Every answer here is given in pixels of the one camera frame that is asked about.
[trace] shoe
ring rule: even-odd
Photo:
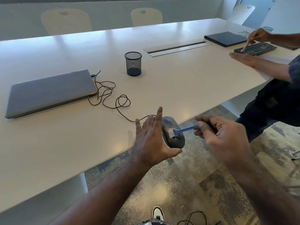
[[[164,216],[163,210],[160,208],[160,206],[155,206],[152,209],[152,218],[161,220],[163,222],[165,221],[165,216]]]

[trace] white conference table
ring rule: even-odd
[[[14,120],[6,119],[14,83],[88,69],[116,83],[107,104],[126,94],[122,113],[134,120],[155,114],[182,123],[268,79],[228,53],[244,44],[216,44],[151,57],[143,48],[253,29],[207,19],[0,42],[0,212],[129,149],[135,125],[116,110],[82,100]],[[140,52],[142,74],[126,74],[124,54]],[[278,48],[263,57],[287,63],[296,52]]]

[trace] gray laptop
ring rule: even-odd
[[[12,85],[6,118],[16,118],[95,95],[88,70],[80,70]]]

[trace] black computer mouse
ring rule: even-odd
[[[162,130],[163,130],[163,139],[165,140],[166,144],[171,148],[183,148],[185,145],[185,136],[183,133],[180,133],[179,136],[175,136],[173,138],[169,137],[168,130],[170,129],[177,129],[179,130],[180,127],[174,118],[166,116],[162,118]]]

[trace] laptop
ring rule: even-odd
[[[223,47],[233,46],[247,41],[245,37],[233,34],[229,31],[205,35],[204,38]]]
[[[87,69],[12,85],[6,118],[16,118],[97,94]]]

